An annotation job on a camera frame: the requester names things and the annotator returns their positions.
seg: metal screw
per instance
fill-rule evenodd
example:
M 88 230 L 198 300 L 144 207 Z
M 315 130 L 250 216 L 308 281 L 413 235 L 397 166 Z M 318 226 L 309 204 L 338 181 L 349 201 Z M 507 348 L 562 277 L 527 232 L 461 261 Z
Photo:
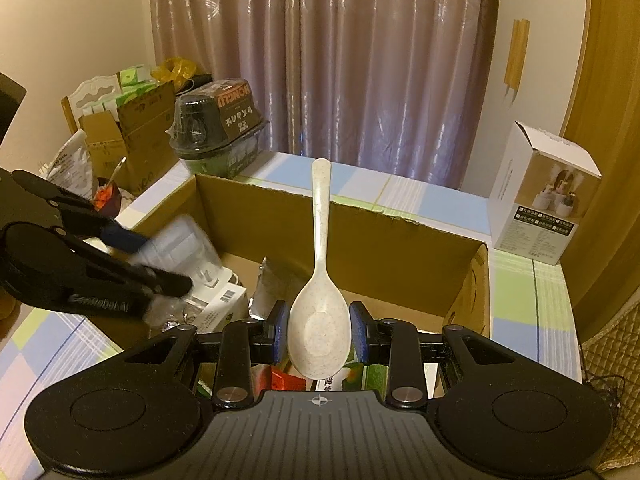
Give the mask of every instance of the metal screw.
M 400 386 L 391 392 L 391 396 L 398 402 L 409 404 L 418 402 L 422 398 L 422 392 L 413 386 Z
M 225 402 L 240 402 L 245 400 L 247 395 L 246 390 L 239 386 L 226 386 L 225 388 L 220 388 L 216 393 L 216 396 Z

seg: food container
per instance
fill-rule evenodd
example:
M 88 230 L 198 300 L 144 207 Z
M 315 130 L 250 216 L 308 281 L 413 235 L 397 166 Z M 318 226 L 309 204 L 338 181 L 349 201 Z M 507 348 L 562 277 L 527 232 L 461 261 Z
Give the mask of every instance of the food container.
M 170 145 L 191 173 L 232 178 L 257 156 L 267 121 L 244 79 L 213 81 L 176 99 Z

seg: cardboard box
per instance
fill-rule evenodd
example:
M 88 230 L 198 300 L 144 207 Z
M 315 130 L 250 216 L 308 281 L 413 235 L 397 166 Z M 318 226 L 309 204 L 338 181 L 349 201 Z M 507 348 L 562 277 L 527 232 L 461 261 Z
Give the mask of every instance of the cardboard box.
M 190 215 L 209 235 L 225 267 L 239 277 L 247 294 L 255 290 L 265 256 L 311 275 L 314 266 L 312 202 L 309 197 L 196 175 L 138 223 L 135 230 L 153 236 L 173 218 Z M 438 231 L 402 218 L 331 203 L 327 266 L 347 304 L 364 302 L 375 318 L 395 317 L 418 329 L 440 332 L 443 316 L 488 334 L 489 289 L 463 284 L 488 283 L 486 255 L 478 240 Z M 123 348 L 146 337 L 144 326 L 93 318 Z
M 494 247 L 555 265 L 600 179 L 577 144 L 515 123 L 489 198 Z
M 116 184 L 139 196 L 169 171 L 178 161 L 166 132 L 174 121 L 174 103 L 174 85 L 168 82 L 119 106 L 119 123 L 109 111 L 80 117 L 95 176 L 110 178 L 126 156 Z

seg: checkered tablecloth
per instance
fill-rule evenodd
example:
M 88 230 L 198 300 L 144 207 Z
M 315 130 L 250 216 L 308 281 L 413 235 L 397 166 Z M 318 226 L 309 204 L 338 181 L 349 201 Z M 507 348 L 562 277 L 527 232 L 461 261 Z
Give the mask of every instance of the checkered tablecloth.
M 264 152 L 237 180 L 311 196 L 310 158 Z M 133 228 L 190 177 L 176 165 L 118 217 Z M 560 266 L 491 246 L 487 200 L 400 176 L 332 165 L 334 202 L 409 218 L 485 242 L 489 249 L 491 338 L 580 380 L 577 337 Z M 24 410 L 49 384 L 114 355 L 118 348 L 80 316 L 38 309 L 0 352 L 0 480 L 42 471 L 22 428 Z

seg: white speckled spoon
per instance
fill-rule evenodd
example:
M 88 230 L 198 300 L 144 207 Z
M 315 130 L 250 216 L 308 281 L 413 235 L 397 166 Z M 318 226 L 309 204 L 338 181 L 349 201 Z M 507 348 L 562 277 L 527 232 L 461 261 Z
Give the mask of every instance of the white speckled spoon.
M 320 380 L 337 373 L 351 349 L 351 319 L 340 290 L 326 272 L 331 163 L 318 158 L 311 166 L 314 194 L 316 266 L 293 302 L 287 328 L 291 362 L 302 375 Z

